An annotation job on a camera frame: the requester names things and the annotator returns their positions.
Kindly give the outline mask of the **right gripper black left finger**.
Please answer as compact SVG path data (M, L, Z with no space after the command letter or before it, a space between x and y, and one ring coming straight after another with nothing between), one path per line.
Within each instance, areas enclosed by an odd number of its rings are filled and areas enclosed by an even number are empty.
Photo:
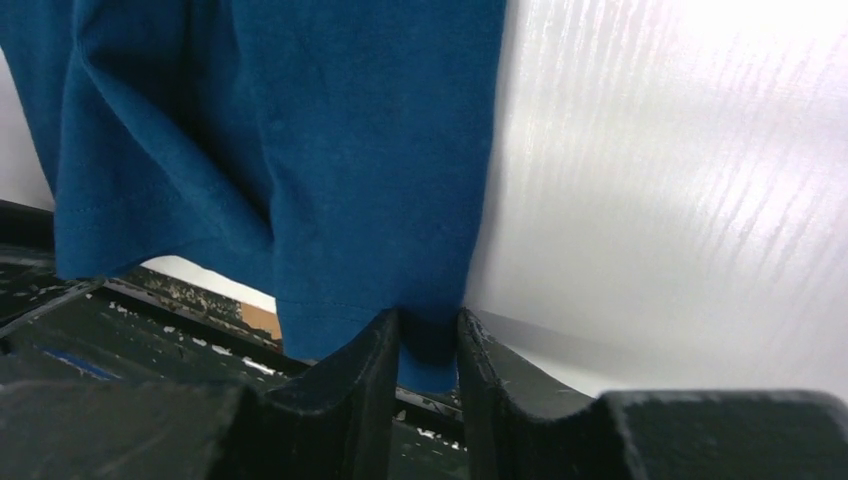
M235 383L22 381L1 390L5 479L383 479L399 314L261 393Z

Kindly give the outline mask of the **blue t shirt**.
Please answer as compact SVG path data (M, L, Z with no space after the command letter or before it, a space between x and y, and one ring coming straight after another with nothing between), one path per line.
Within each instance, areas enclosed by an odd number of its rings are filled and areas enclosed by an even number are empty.
M178 256L320 360L399 307L398 381L457 382L502 1L5 1L56 269Z

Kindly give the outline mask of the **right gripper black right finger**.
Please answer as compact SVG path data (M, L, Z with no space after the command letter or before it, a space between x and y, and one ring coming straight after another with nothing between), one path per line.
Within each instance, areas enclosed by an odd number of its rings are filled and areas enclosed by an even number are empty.
M616 390L590 398L457 319L474 479L843 479L847 407L805 390Z

